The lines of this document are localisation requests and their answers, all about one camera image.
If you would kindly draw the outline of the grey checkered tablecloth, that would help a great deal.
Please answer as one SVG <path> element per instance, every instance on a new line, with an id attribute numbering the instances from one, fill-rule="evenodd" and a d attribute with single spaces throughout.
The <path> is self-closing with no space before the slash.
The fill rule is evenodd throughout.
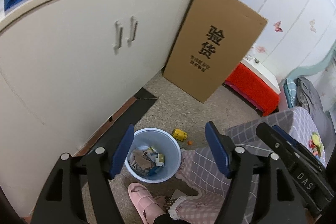
<path id="1" fill-rule="evenodd" d="M 228 128 L 224 133 L 255 154 L 279 155 L 312 215 L 319 215 L 333 199 L 334 192 L 325 177 L 324 136 L 305 109 L 277 112 Z"/>

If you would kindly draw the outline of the pink butterfly sticker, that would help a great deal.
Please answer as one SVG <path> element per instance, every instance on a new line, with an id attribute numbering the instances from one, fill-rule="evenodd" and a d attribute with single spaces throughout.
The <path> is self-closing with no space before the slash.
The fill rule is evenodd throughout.
<path id="1" fill-rule="evenodd" d="M 281 28 L 281 21 L 277 21 L 274 25 L 274 31 L 275 32 L 283 32 L 282 28 Z"/>

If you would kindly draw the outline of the large brown cardboard box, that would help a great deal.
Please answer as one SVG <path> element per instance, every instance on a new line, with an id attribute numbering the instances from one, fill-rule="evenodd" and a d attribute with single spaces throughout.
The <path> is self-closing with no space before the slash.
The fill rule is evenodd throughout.
<path id="1" fill-rule="evenodd" d="M 205 102 L 239 65 L 266 24 L 239 0 L 193 0 L 163 77 Z"/>

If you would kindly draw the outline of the blue plaid pillow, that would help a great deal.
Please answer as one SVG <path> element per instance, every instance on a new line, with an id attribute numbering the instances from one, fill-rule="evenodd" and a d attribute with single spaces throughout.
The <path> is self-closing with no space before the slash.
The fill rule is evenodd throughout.
<path id="1" fill-rule="evenodd" d="M 297 103 L 297 85 L 292 79 L 286 78 L 283 84 L 285 98 L 288 108 L 296 107 Z"/>

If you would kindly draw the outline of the pink checkered pants leg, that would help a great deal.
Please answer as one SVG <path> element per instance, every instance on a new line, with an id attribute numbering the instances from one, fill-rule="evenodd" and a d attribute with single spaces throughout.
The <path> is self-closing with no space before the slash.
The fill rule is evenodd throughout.
<path id="1" fill-rule="evenodd" d="M 168 223 L 215 223 L 232 180 L 219 172 L 210 148 L 183 150 L 175 177 L 198 194 L 175 198 L 167 211 Z"/>

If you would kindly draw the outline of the teal bunk bed frame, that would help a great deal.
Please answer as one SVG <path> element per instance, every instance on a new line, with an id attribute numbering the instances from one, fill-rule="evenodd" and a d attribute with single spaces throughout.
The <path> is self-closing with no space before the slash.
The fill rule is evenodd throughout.
<path id="1" fill-rule="evenodd" d="M 305 67 L 297 67 L 287 75 L 287 78 L 295 80 L 303 76 L 305 77 L 316 75 L 317 73 L 324 71 L 330 65 L 334 57 L 335 43 L 333 44 L 327 55 L 319 63 Z"/>

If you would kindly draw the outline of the red white storage bench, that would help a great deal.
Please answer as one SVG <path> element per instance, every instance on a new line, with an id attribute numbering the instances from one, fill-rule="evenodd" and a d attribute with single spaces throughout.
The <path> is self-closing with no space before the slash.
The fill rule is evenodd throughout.
<path id="1" fill-rule="evenodd" d="M 242 59 L 224 84 L 248 100 L 263 116 L 278 107 L 281 92 L 276 77 L 254 59 Z"/>

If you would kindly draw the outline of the grey folded blanket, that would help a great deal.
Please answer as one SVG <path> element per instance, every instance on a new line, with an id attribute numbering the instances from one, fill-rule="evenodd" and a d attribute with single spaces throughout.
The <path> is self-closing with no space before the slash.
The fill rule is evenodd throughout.
<path id="1" fill-rule="evenodd" d="M 321 137 L 333 135 L 333 125 L 323 111 L 321 98 L 313 84 L 305 77 L 297 78 L 295 83 L 297 85 L 297 106 L 301 106 L 309 112 Z"/>

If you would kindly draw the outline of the beige butterfly sticker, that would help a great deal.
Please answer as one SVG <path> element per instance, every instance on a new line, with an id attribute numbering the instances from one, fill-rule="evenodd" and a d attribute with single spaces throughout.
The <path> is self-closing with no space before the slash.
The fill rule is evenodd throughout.
<path id="1" fill-rule="evenodd" d="M 317 32 L 316 28 L 315 28 L 315 19 L 312 19 L 310 22 L 309 22 L 309 26 L 310 26 L 310 30 L 314 33 Z"/>

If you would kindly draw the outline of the green plush toy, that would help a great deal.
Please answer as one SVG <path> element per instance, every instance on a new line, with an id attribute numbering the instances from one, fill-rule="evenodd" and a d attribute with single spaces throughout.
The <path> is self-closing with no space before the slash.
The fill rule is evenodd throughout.
<path id="1" fill-rule="evenodd" d="M 324 150 L 320 135 L 318 132 L 312 132 L 309 140 L 309 148 L 311 149 L 312 154 L 320 159 Z"/>

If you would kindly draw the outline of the pink slipper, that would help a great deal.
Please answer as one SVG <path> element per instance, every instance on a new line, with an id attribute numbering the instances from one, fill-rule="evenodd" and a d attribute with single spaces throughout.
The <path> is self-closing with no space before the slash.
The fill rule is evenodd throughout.
<path id="1" fill-rule="evenodd" d="M 158 217 L 166 214 L 142 184 L 131 183 L 127 190 L 129 198 L 143 223 L 153 224 Z"/>

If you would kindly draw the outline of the white cabinet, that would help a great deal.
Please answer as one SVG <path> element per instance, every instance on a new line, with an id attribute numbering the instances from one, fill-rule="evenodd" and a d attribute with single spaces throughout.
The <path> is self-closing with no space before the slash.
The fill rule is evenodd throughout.
<path id="1" fill-rule="evenodd" d="M 1 17 L 1 187 L 21 217 L 165 65 L 191 0 L 26 0 Z"/>

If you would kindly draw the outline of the light blue trash bin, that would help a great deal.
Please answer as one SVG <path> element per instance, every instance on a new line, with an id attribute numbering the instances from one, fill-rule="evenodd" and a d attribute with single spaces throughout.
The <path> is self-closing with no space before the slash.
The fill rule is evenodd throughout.
<path id="1" fill-rule="evenodd" d="M 158 128 L 143 128 L 134 133 L 125 166 L 141 182 L 158 184 L 176 174 L 181 159 L 180 146 L 169 133 Z"/>

